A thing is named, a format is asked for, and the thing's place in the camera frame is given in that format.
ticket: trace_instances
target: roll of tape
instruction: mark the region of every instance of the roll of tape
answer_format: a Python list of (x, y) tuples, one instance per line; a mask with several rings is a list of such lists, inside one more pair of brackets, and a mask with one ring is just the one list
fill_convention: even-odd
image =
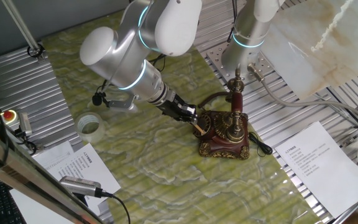
[(103, 138), (106, 130), (103, 120), (98, 114), (87, 112), (75, 119), (75, 131), (83, 141), (94, 143)]

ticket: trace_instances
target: silver cable connector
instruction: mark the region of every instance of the silver cable connector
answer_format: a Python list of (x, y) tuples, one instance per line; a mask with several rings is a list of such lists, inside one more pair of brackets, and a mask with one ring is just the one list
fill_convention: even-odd
[(255, 75), (256, 79), (258, 79), (259, 82), (262, 82), (265, 80), (265, 77), (258, 71), (258, 69), (255, 67), (253, 63), (250, 63), (248, 65), (248, 72)]

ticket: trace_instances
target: emergency stop button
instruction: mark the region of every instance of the emergency stop button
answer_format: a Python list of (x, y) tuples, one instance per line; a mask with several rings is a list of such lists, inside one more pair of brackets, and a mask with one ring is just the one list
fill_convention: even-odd
[(7, 112), (4, 113), (4, 119), (6, 121), (12, 121), (13, 118), (14, 118), (14, 115), (13, 115), (12, 112), (7, 111)]

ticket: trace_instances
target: robotic arm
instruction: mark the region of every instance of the robotic arm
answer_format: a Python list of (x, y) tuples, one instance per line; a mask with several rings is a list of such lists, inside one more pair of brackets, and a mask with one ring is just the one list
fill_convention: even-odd
[[(250, 65), (258, 64), (270, 21), (283, 2), (247, 0), (234, 24), (234, 41), (223, 52), (227, 72), (234, 73), (240, 65), (241, 75), (247, 75)], [(195, 39), (201, 7), (202, 0), (133, 1), (118, 30), (100, 27), (87, 36), (80, 50), (81, 61), (120, 90), (200, 130), (195, 105), (169, 89), (146, 57), (152, 50), (168, 56), (184, 54)], [(134, 107), (133, 102), (127, 104), (132, 105), (127, 105), (128, 109)]]
[(184, 54), (195, 39), (201, 5), (201, 0), (133, 1), (118, 30), (100, 27), (87, 36), (81, 61), (120, 90), (196, 126), (195, 105), (169, 89), (145, 58), (152, 50), (169, 56)]

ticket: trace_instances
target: ornate wooden telephone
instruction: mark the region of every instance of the ornate wooden telephone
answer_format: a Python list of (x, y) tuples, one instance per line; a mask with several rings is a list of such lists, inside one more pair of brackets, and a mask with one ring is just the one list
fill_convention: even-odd
[(206, 101), (218, 95), (227, 95), (226, 101), (231, 103), (231, 111), (204, 111), (198, 120), (204, 134), (197, 129), (193, 134), (200, 140), (200, 156), (245, 160), (250, 155), (248, 116), (242, 112), (244, 83), (239, 68), (227, 87), (229, 93), (211, 95)]

